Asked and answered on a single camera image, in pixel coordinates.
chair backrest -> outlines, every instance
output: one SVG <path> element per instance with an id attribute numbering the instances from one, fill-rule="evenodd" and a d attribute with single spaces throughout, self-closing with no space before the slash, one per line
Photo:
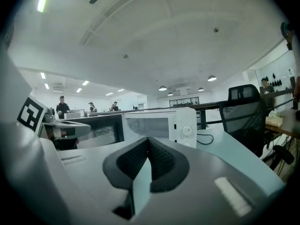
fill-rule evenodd
<path id="1" fill-rule="evenodd" d="M 231 100 L 220 106 L 224 131 L 260 157 L 263 152 L 266 104 L 256 87 L 241 87 L 230 88 Z"/>
<path id="2" fill-rule="evenodd" d="M 257 88 L 252 84 L 237 86 L 228 90 L 228 101 L 244 99 L 258 101 L 260 98 Z"/>

